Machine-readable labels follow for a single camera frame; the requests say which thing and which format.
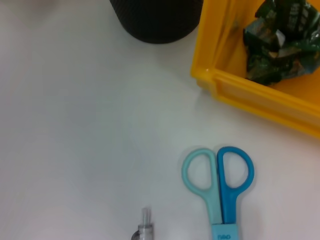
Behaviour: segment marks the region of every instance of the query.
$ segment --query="scissor handle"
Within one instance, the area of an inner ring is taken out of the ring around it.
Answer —
[[[198,156],[205,155],[209,159],[210,163],[210,174],[211,174],[211,186],[207,189],[200,189],[196,187],[189,179],[188,169],[191,162]],[[208,211],[208,217],[211,224],[221,224],[222,214],[220,205],[219,185],[217,176],[217,164],[216,155],[213,151],[207,148],[199,148],[192,151],[185,158],[182,168],[181,175],[184,185],[194,194],[200,196],[205,204]]]
[[[248,167],[248,176],[246,180],[238,187],[230,187],[226,182],[224,155],[234,153],[239,155],[245,161]],[[222,218],[224,224],[235,224],[237,219],[236,203],[239,194],[244,192],[253,182],[255,177],[255,168],[251,158],[240,148],[234,146],[225,146],[220,148],[217,153],[218,177],[220,183],[220,196],[222,207]]]

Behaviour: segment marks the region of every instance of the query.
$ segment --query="green plastic wrapper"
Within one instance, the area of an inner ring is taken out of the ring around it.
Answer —
[[[320,14],[305,0],[265,0],[243,30],[247,79],[272,85],[320,66]]]

